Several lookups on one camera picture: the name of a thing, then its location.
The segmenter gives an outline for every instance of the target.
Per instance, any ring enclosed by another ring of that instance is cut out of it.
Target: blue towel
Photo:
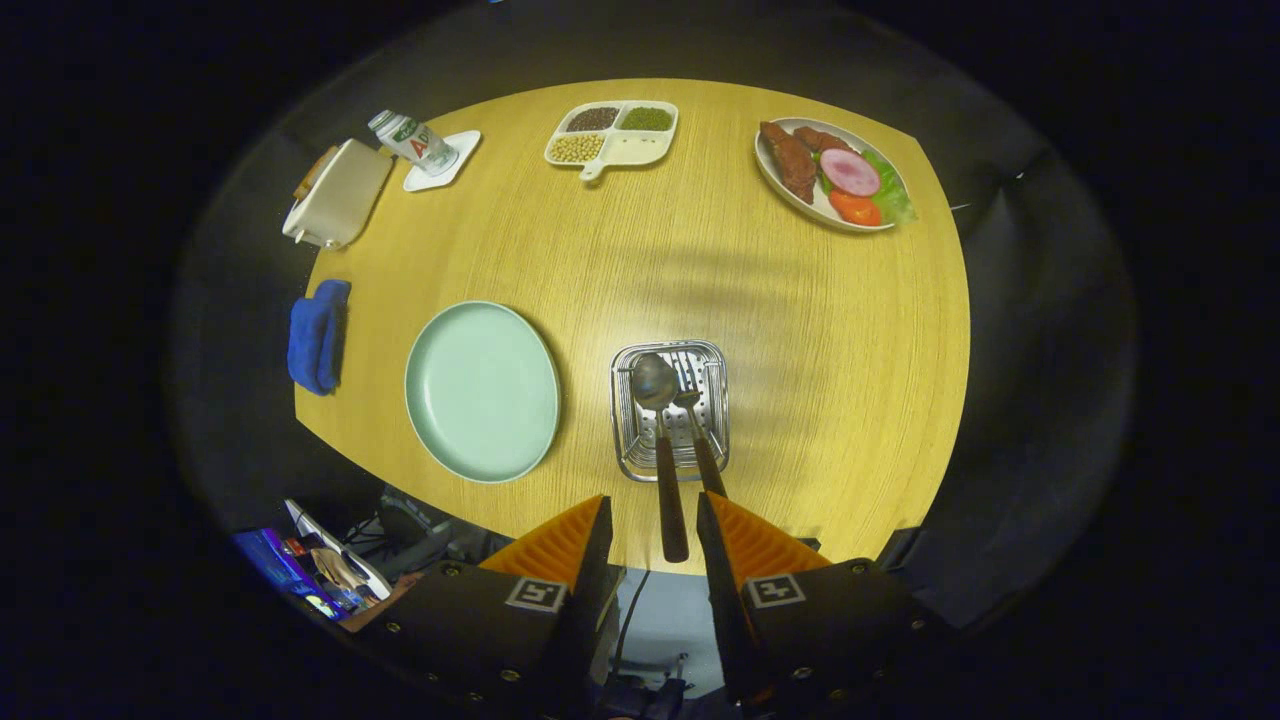
[[[343,320],[351,283],[325,281],[311,299],[298,299],[289,315],[289,377],[316,395],[338,387]]]

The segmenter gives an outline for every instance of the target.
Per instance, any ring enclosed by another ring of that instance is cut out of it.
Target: fork
[[[701,423],[694,416],[694,407],[701,398],[698,378],[694,375],[694,365],[690,363],[687,352],[672,352],[669,357],[671,365],[676,368],[676,379],[680,380],[680,392],[671,402],[676,407],[682,407],[689,416],[689,427],[694,432],[694,455],[698,456],[698,474],[703,478],[703,489],[721,497],[728,497],[719,477],[719,468],[716,465],[716,456],[712,455],[712,445],[707,441]]]

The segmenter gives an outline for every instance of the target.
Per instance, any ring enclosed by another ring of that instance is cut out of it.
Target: tomato slice
[[[831,200],[831,206],[840,213],[840,217],[846,223],[872,227],[884,224],[881,219],[879,208],[867,197],[850,195],[837,187],[831,191],[827,199]]]

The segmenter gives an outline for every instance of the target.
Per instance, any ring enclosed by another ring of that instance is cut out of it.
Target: table
[[[581,102],[666,100],[680,127],[657,165],[608,168],[586,188],[541,158]],[[812,117],[883,151],[919,220],[850,236],[810,222],[765,184],[760,119]],[[406,193],[402,160],[369,225],[321,252],[307,292],[352,283],[342,384],[296,388],[297,419],[370,473],[517,537],[595,493],[613,497],[611,561],[703,573],[659,548],[657,488],[622,475],[609,420],[609,360],[643,341],[701,338],[727,357],[730,496],[832,559],[874,556],[924,518],[960,421],[969,363],[964,260],[947,200],[909,136],[833,108],[740,85],[618,79],[521,92],[430,120],[484,140],[453,186]],[[371,137],[361,141],[372,143]],[[562,384],[558,436],[534,471],[481,486],[421,446],[404,409],[404,359],[422,325],[463,300],[532,323]],[[682,483],[692,533],[698,483]]]

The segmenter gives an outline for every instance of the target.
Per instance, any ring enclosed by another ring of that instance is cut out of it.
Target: food plate
[[[888,160],[888,158],[884,158],[884,154],[877,150],[872,143],[849,132],[847,129],[836,127],[831,123],[824,123],[822,120],[813,120],[809,118],[778,118],[773,122],[777,123],[778,127],[787,131],[788,133],[794,133],[795,129],[799,127],[810,127],[817,131],[822,131],[844,140],[845,142],[849,143],[850,147],[852,147],[858,152],[872,150],[873,152],[883,158],[884,163],[887,163],[893,169],[893,173],[897,174],[899,181],[902,183],[902,191],[906,192],[906,181],[902,179],[901,173],[897,172],[897,167],[895,167],[892,161]],[[892,222],[884,222],[883,224],[878,225],[860,225],[844,220],[836,211],[836,209],[832,208],[831,201],[827,199],[827,195],[822,192],[820,179],[814,181],[813,205],[809,205],[808,202],[797,197],[794,192],[791,192],[790,190],[786,188],[786,186],[782,184],[782,177],[778,173],[778,169],[773,161],[773,154],[769,151],[769,143],[760,135],[759,131],[756,131],[755,133],[755,163],[760,167],[760,174],[763,174],[764,178],[768,181],[769,187],[777,191],[778,195],[786,199],[787,202],[794,205],[801,213],[809,215],[810,218],[823,224],[844,231],[856,231],[856,232],[883,231],[892,228],[896,224]]]
[[[477,483],[532,470],[559,420],[547,345],[524,318],[494,302],[460,302],[422,328],[404,368],[404,401],[431,457]]]
[[[568,129],[570,123],[580,113],[596,108],[618,109],[618,114],[613,118],[609,127],[584,131]],[[667,111],[671,114],[671,127],[664,131],[622,129],[627,115],[637,108],[654,108]],[[585,183],[593,183],[599,179],[600,172],[609,165],[648,165],[649,163],[662,160],[667,155],[667,150],[671,149],[671,141],[676,137],[677,124],[680,124],[680,110],[671,102],[662,102],[660,100],[603,100],[599,102],[585,102],[564,114],[559,124],[556,126],[556,132],[547,141],[543,156],[552,165],[581,165],[582,172],[577,176],[579,179]],[[593,135],[603,136],[604,142],[599,152],[589,160],[552,159],[552,147],[556,146],[558,140]]]

